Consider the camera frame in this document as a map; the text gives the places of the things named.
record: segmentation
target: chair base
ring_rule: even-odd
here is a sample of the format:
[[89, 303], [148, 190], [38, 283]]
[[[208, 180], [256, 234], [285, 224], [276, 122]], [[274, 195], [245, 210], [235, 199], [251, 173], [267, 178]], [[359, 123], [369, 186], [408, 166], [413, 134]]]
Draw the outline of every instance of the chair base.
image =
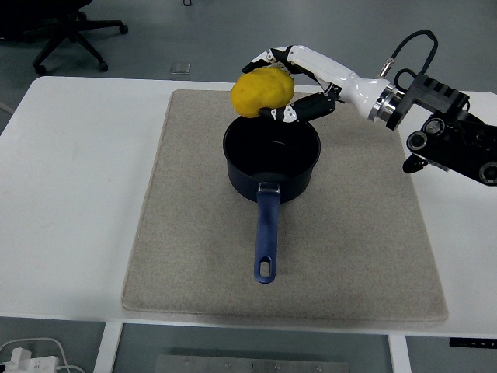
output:
[[[127, 25], [123, 24], [122, 21], [117, 20], [107, 20], [107, 21], [88, 21], [86, 19], [86, 14], [83, 12], [78, 12], [73, 16], [60, 16], [57, 17], [58, 24], [50, 25], [50, 30], [52, 30], [53, 35], [48, 40], [43, 50], [36, 56], [33, 61], [33, 67], [37, 74], [43, 75], [47, 72], [46, 68], [42, 65], [42, 62], [52, 53], [55, 48], [59, 46], [60, 43], [66, 38], [69, 38], [73, 42], [80, 43], [89, 53], [93, 55], [99, 62], [99, 70], [107, 71], [109, 66], [102, 59], [100, 53], [80, 34], [80, 31], [86, 30], [96, 30], [107, 27], [119, 27], [119, 31], [122, 34], [128, 32]], [[32, 35], [39, 33], [41, 30], [47, 30], [46, 27], [39, 30], [31, 30], [25, 33], [25, 39], [31, 37]]]

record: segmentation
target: robot finger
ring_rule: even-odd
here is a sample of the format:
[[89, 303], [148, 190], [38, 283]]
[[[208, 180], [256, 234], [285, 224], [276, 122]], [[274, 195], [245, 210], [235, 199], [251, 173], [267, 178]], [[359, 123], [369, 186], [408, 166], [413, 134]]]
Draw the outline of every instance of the robot finger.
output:
[[332, 113], [335, 110], [337, 99], [338, 96], [332, 93], [315, 93], [305, 96], [289, 106], [277, 109], [262, 108], [259, 110], [259, 115], [285, 123], [313, 120]]
[[271, 66], [276, 61], [270, 52], [262, 52], [259, 56], [251, 60], [243, 69], [242, 72], [247, 74], [248, 72], [254, 71], [257, 68], [263, 68], [266, 66]]
[[294, 67], [288, 61], [288, 55], [290, 53], [292, 46], [289, 47], [278, 47], [271, 48], [267, 52], [262, 52], [259, 56], [254, 58], [251, 62], [249, 62], [243, 69], [242, 72], [244, 74], [251, 72], [257, 68], [263, 68], [266, 66], [274, 66], [280, 68], [281, 70], [289, 73], [289, 74], [300, 74], [298, 68]]

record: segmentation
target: metal plate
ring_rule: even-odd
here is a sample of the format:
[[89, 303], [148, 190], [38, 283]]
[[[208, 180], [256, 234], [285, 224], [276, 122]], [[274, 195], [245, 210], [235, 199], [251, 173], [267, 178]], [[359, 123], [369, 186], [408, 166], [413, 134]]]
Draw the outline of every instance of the metal plate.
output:
[[159, 355], [155, 373], [349, 373], [347, 363]]
[[171, 74], [189, 74], [192, 66], [189, 62], [173, 62], [171, 64]]

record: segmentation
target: robotic arm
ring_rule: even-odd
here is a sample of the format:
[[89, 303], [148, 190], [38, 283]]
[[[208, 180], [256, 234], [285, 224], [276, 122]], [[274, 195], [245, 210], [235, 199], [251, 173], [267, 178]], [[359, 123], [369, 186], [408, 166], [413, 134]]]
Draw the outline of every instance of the robotic arm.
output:
[[[408, 40], [419, 34], [429, 35], [435, 47], [420, 73], [403, 69], [392, 84], [384, 78], [394, 55]], [[412, 155], [403, 170], [414, 173], [432, 164], [452, 169], [487, 186], [497, 186], [497, 127], [489, 126], [468, 112], [469, 96], [424, 74], [436, 50], [436, 38], [429, 31], [419, 31], [404, 40], [376, 79], [360, 78], [352, 70], [303, 46], [272, 48], [243, 68], [247, 73], [264, 66], [277, 66], [291, 74], [304, 73], [315, 80], [323, 92], [299, 99], [277, 109], [262, 108], [263, 117], [287, 123], [313, 120], [330, 114], [336, 101], [352, 103], [361, 117], [386, 122], [395, 130], [413, 104], [432, 114], [419, 131], [408, 136]], [[408, 89], [399, 86], [398, 76], [408, 72], [414, 81]]]

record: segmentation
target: pot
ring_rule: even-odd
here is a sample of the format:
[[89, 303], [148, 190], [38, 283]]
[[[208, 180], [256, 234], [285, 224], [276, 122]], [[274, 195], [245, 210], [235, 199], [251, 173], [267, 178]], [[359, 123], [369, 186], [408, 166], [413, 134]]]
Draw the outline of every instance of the pot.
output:
[[239, 117], [224, 133], [223, 149], [231, 184], [258, 204], [254, 277], [268, 284], [276, 277], [280, 204], [308, 186], [321, 151], [319, 136], [308, 122]]

